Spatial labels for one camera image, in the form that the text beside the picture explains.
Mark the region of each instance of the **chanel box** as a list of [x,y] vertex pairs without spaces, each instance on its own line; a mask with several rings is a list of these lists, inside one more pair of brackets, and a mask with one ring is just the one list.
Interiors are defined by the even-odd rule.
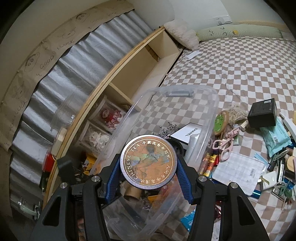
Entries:
[[249,125],[252,128],[276,125],[276,102],[274,98],[253,103],[248,114]]
[[201,125],[188,123],[186,126],[182,127],[180,130],[171,134],[170,137],[180,141],[184,149],[187,149],[190,136],[193,134],[200,134],[201,130],[202,130]]

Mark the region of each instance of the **doll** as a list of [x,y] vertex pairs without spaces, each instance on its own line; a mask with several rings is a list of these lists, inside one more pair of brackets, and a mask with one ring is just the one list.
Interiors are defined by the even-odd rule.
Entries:
[[124,112],[120,110],[105,109],[102,112],[102,119],[105,125],[111,130],[115,130],[124,117]]
[[106,134],[97,133],[93,131],[91,135],[89,136],[89,141],[93,144],[93,146],[98,150],[102,151],[106,145],[106,143],[109,141],[110,137]]

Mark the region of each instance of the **black box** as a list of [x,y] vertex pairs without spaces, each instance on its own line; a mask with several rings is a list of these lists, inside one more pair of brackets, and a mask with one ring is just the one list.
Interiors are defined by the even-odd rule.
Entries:
[[276,102],[274,98],[252,104],[248,114],[250,127],[268,127],[276,125]]

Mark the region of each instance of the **clear plastic storage box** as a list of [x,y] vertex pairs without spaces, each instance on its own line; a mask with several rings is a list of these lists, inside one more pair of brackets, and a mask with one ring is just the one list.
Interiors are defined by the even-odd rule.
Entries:
[[[146,91],[132,106],[110,141],[99,155],[90,174],[98,174],[110,165],[115,154],[132,138],[158,134],[168,122],[179,128],[188,123],[202,125],[200,136],[186,162],[199,169],[213,131],[218,106],[217,92],[204,85],[173,85]],[[160,190],[161,198],[152,205],[133,203],[118,198],[104,208],[107,227],[123,240],[146,240],[165,221],[175,205],[183,198],[176,176]]]

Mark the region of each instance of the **wooden bed frame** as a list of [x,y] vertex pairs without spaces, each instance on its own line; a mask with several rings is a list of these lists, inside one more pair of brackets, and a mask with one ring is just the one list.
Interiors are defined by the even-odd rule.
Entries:
[[[177,48],[164,27],[157,29],[135,46],[97,85],[72,125],[57,138],[58,142],[54,143],[56,158],[66,155],[97,101],[107,95],[108,99],[119,106],[132,106],[146,90],[160,86],[181,52],[182,49]],[[142,99],[137,106],[144,107],[148,101]],[[59,185],[57,177],[58,168],[55,162],[47,183],[43,207]]]

